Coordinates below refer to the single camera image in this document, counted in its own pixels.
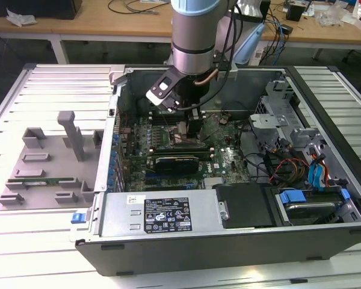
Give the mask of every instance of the black plastic cover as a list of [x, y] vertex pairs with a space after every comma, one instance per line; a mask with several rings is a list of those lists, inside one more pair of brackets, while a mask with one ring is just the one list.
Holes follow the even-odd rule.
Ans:
[[226, 203], [229, 214], [229, 219], [223, 220], [223, 227], [237, 229], [275, 226], [266, 188], [270, 188], [270, 185], [242, 183], [216, 187], [218, 201]]

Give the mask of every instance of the power supply label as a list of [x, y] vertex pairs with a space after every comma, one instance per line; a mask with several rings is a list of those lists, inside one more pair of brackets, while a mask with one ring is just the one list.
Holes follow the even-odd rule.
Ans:
[[188, 197], [144, 200], [144, 231], [146, 233], [192, 230]]

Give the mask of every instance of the wooden table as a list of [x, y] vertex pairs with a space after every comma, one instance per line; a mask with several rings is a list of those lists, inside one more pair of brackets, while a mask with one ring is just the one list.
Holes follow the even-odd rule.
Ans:
[[[63, 40], [117, 41], [117, 42], [171, 42], [171, 7], [157, 8], [159, 15], [117, 14], [107, 8], [109, 0], [83, 0], [74, 20], [37, 18], [37, 24], [17, 27], [0, 17], [0, 36], [18, 39], [46, 39], [51, 41], [58, 63], [68, 63]], [[283, 24], [293, 27], [286, 45], [304, 48], [361, 49], [361, 30], [345, 23], [343, 27], [320, 27], [313, 17], [301, 21], [285, 20], [285, 13], [275, 9], [281, 0], [273, 0], [271, 9]], [[151, 4], [133, 4], [136, 9], [145, 9]], [[127, 11], [116, 0], [112, 8]], [[274, 28], [267, 25], [258, 45], [261, 51], [273, 41]]]

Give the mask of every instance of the metal bracket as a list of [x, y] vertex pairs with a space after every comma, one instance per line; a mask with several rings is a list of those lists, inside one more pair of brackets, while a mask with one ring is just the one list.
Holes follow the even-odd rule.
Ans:
[[295, 148], [305, 148], [318, 134], [316, 128], [299, 128], [290, 133], [290, 138]]

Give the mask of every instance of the side panel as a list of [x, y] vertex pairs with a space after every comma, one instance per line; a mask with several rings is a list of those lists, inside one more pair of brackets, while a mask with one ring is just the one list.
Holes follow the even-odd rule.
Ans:
[[361, 227], [172, 240], [84, 243], [75, 247], [103, 276], [329, 259], [361, 242]]

